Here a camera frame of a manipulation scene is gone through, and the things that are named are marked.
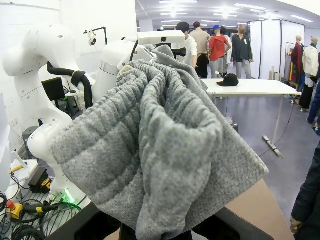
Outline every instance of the gray garment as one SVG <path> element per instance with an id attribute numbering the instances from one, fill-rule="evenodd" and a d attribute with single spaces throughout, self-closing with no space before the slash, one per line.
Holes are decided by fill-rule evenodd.
<path id="1" fill-rule="evenodd" d="M 226 74 L 228 72 L 229 64 L 227 64 L 227 55 L 223 57 L 223 73 Z"/>
<path id="2" fill-rule="evenodd" d="M 155 52 L 156 63 L 131 62 L 51 145 L 65 175 L 138 240 L 192 229 L 268 172 L 195 70 L 166 45 Z"/>
<path id="3" fill-rule="evenodd" d="M 244 67 L 246 79 L 251 79 L 251 64 L 248 60 L 243 60 L 242 62 L 235 63 L 236 76 L 238 77 L 238 79 L 241 79 L 242 67 Z"/>
<path id="4" fill-rule="evenodd" d="M 215 61 L 210 61 L 211 67 L 211 78 L 212 79 L 221 79 L 222 76 L 220 74 L 216 74 L 215 72 L 223 73 L 224 71 L 224 58 L 221 57 Z"/>

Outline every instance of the table foot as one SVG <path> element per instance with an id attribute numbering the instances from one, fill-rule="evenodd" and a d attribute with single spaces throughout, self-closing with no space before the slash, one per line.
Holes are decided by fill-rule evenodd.
<path id="1" fill-rule="evenodd" d="M 271 142 L 271 140 L 267 136 L 262 136 L 262 138 L 278 157 L 284 158 L 279 149 Z"/>

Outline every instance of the gray pants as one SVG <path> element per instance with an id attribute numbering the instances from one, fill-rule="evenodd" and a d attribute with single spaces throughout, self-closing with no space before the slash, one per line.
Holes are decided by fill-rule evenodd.
<path id="1" fill-rule="evenodd" d="M 241 79 L 242 67 L 244 67 L 246 79 L 251 79 L 251 66 L 248 60 L 243 60 L 243 62 L 235 63 L 236 76 Z"/>
<path id="2" fill-rule="evenodd" d="M 223 57 L 223 73 L 226 74 L 228 72 L 229 64 L 227 64 L 227 55 Z"/>
<path id="3" fill-rule="evenodd" d="M 211 78 L 212 79 L 221 79 L 220 74 L 216 74 L 215 72 L 222 73 L 224 71 L 224 58 L 219 58 L 215 61 L 210 61 L 210 67 L 211 67 Z"/>

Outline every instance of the white jacket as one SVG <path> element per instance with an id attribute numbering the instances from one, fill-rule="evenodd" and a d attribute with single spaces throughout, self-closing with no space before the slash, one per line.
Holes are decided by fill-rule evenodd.
<path id="1" fill-rule="evenodd" d="M 313 46 L 308 46 L 302 57 L 303 70 L 306 74 L 317 76 L 319 69 L 319 53 Z"/>
<path id="2" fill-rule="evenodd" d="M 226 64 L 231 63 L 231 56 L 232 56 L 232 41 L 231 38 L 227 35 L 224 35 L 224 37 L 228 40 L 228 43 L 231 45 L 231 49 L 226 53 Z"/>

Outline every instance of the black hair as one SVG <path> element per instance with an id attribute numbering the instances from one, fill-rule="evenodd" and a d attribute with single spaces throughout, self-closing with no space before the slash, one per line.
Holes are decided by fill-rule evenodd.
<path id="1" fill-rule="evenodd" d="M 177 31 L 181 30 L 183 33 L 189 32 L 189 29 L 190 29 L 190 25 L 185 21 L 179 22 L 175 27 L 175 30 Z"/>
<path id="2" fill-rule="evenodd" d="M 198 21 L 195 21 L 195 22 L 193 23 L 193 27 L 194 27 L 195 29 L 197 29 L 197 28 L 201 27 L 201 23 L 198 22 Z"/>
<path id="3" fill-rule="evenodd" d="M 227 30 L 226 30 L 226 28 L 224 26 L 221 27 L 220 33 L 222 35 L 226 35 L 227 34 Z"/>

